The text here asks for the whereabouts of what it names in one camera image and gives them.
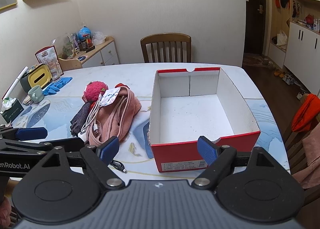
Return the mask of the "black dotted sock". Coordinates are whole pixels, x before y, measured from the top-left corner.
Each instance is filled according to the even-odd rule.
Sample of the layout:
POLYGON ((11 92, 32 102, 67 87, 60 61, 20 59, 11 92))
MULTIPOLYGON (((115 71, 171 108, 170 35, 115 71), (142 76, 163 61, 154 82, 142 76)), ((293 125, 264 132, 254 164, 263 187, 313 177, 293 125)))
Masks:
POLYGON ((84 105, 80 108, 78 113, 72 118, 70 121, 71 126, 71 135, 72 136, 78 136, 78 134, 81 132, 81 129, 83 125, 86 123, 86 119, 89 115, 89 112, 91 110, 91 102, 86 102, 84 105))

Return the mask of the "pink fleece cloth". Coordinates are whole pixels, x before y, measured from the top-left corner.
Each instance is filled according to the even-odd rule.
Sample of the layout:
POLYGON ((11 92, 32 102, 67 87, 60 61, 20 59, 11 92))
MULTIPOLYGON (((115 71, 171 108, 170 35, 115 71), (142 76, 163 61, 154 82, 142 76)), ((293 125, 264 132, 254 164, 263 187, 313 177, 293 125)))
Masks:
POLYGON ((113 136, 122 141, 141 107, 134 92, 121 87, 114 103, 99 107, 95 121, 87 129, 89 144, 100 146, 113 136))

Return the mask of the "printed face mask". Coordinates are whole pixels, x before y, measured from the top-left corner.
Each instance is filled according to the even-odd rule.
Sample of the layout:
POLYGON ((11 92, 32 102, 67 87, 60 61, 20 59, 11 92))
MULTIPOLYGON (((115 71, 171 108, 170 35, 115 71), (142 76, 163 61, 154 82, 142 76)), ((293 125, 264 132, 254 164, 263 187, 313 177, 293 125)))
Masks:
POLYGON ((99 107, 105 107, 111 105, 116 100, 120 92, 120 87, 108 89, 103 95, 99 95, 99 107))

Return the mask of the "red white shoe box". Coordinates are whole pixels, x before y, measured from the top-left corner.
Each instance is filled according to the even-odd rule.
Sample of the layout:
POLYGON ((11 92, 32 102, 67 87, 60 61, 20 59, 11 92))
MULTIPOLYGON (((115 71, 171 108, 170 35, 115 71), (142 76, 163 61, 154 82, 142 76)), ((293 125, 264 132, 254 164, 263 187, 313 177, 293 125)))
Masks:
POLYGON ((247 102, 219 67, 161 69, 155 73, 149 143, 159 172, 204 169, 197 140, 249 152, 260 128, 247 102))

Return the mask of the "dark green tissue box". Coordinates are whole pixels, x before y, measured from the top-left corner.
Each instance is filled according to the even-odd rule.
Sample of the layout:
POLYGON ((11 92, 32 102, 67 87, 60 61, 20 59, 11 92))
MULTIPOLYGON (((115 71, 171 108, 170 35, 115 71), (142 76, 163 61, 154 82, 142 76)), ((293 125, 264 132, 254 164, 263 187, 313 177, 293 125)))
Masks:
POLYGON ((1 116, 10 123, 14 121, 24 110, 20 101, 16 98, 5 98, 1 105, 1 116))

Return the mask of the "green mug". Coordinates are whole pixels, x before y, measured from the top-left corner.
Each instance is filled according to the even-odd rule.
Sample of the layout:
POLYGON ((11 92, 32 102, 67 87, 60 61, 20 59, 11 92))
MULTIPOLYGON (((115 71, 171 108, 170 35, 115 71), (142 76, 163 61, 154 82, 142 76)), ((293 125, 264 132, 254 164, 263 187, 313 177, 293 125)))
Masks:
POLYGON ((36 85, 33 88, 31 88, 28 92, 28 95, 30 96, 31 100, 36 104, 40 103, 44 99, 42 88, 39 85, 36 85))

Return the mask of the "blue rubber glove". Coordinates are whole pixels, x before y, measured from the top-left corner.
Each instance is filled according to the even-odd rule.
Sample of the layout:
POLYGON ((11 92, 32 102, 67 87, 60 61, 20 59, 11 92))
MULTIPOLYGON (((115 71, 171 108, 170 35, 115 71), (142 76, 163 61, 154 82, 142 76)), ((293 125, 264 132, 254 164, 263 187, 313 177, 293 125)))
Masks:
POLYGON ((60 78, 59 80, 48 85, 46 89, 43 91, 43 95, 48 96, 48 95, 56 94, 57 92, 60 91, 62 87, 67 85, 67 83, 69 83, 72 79, 73 79, 72 77, 60 78))

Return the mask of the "yellow green tissue box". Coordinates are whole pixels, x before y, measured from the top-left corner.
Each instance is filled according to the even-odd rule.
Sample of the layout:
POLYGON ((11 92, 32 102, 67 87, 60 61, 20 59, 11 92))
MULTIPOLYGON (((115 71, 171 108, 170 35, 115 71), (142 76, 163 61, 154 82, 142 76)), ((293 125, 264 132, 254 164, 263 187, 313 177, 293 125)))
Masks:
POLYGON ((27 93, 33 87, 39 85, 41 88, 46 87, 50 84, 52 79, 52 74, 48 68, 48 66, 44 63, 39 64, 30 72, 26 72, 21 80, 20 84, 23 90, 27 93))

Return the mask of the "pink plush ball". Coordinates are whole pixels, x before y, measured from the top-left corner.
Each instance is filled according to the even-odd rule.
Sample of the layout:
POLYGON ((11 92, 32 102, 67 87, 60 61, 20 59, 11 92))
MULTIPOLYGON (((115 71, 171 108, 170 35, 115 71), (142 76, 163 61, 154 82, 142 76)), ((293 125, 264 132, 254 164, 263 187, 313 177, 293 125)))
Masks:
POLYGON ((108 90, 108 85, 102 81, 93 81, 86 85, 82 99, 84 102, 97 101, 99 95, 103 95, 108 90))

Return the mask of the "drinking glass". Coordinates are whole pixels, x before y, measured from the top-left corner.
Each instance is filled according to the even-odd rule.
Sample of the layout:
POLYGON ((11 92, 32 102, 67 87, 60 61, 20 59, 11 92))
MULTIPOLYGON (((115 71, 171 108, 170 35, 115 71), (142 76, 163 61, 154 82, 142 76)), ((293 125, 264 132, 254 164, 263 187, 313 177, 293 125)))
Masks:
POLYGON ((50 72, 52 74, 52 81, 56 82, 57 80, 60 79, 60 72, 59 72, 59 69, 58 69, 56 63, 55 62, 50 62, 47 65, 48 65, 49 70, 50 70, 50 72))

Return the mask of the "red framed picture board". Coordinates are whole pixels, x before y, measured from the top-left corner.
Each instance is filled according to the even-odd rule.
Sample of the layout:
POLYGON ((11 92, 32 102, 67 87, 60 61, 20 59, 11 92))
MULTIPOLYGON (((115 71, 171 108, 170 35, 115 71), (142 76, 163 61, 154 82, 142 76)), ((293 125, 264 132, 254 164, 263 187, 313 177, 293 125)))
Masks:
POLYGON ((39 63, 45 63, 50 70, 53 67, 59 72, 60 75, 63 75, 63 70, 59 63, 59 58, 57 56, 56 48, 54 45, 46 46, 35 53, 39 63))

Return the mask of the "small wooden child chair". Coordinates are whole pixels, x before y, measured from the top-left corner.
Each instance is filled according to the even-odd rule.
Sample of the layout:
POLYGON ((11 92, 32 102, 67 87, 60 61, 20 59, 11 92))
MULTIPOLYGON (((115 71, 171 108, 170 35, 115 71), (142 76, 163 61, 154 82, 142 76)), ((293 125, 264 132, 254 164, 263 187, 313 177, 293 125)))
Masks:
POLYGON ((78 59, 62 59, 58 58, 60 67, 63 72, 74 69, 81 69, 82 64, 78 59))

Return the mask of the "pink towel on chair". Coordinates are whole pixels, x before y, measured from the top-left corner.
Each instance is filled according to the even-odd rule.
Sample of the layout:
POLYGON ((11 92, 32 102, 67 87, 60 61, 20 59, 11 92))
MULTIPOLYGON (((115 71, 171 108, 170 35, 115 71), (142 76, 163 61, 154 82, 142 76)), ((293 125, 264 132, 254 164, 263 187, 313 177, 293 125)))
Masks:
POLYGON ((320 170, 320 124, 318 124, 310 134, 302 140, 305 156, 307 160, 307 168, 295 173, 293 177, 304 189, 312 188, 319 185, 320 170))

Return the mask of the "red garment on chair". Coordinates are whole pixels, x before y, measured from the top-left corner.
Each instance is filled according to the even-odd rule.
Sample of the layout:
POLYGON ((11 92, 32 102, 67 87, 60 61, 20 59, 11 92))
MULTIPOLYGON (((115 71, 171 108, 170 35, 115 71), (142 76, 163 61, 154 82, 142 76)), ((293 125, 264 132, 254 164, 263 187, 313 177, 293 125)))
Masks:
POLYGON ((319 115, 319 112, 320 107, 318 96, 308 94, 292 119, 291 130, 296 133, 310 131, 317 115, 319 115))

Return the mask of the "white sideboard cabinet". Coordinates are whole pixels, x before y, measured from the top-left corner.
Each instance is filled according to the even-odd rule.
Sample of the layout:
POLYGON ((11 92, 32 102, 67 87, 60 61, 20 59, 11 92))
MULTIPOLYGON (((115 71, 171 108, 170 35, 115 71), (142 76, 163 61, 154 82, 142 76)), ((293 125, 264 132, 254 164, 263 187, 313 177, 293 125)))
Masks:
POLYGON ((72 59, 78 59, 82 64, 82 68, 120 64, 116 44, 111 36, 106 37, 102 44, 96 45, 94 50, 81 52, 72 59))

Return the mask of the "blue globe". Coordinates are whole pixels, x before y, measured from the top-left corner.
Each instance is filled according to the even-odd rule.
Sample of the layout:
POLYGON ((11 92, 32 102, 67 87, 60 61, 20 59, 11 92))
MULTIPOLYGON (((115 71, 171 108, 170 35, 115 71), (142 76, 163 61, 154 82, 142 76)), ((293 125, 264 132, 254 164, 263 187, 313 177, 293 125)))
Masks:
POLYGON ((78 31, 78 38, 80 41, 84 40, 87 35, 91 37, 91 30, 86 26, 84 26, 78 31))

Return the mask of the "wooden chair far side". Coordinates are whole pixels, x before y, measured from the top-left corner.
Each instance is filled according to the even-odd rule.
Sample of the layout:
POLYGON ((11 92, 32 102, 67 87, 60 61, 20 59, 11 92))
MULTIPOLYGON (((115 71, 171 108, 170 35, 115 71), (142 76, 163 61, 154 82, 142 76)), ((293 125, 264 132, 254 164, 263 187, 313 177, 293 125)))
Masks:
POLYGON ((145 63, 191 63, 191 37, 182 33, 160 33, 140 40, 145 63))

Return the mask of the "white plastic bag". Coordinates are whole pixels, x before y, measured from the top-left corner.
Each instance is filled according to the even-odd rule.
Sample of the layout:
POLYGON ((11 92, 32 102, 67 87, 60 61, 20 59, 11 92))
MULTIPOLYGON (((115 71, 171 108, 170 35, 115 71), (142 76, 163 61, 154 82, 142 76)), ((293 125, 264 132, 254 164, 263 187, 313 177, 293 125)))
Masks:
POLYGON ((277 34, 277 46, 285 46, 287 44, 287 35, 283 30, 277 34))

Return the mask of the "white wall cabinet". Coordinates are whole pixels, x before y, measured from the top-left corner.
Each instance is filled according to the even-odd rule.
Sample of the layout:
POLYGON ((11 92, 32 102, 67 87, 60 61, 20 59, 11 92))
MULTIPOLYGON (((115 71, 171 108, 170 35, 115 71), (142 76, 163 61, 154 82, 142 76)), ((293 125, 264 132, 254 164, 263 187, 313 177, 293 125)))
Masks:
POLYGON ((306 89, 319 95, 319 0, 270 0, 268 57, 306 89), (287 44, 277 46, 283 30, 287 44))

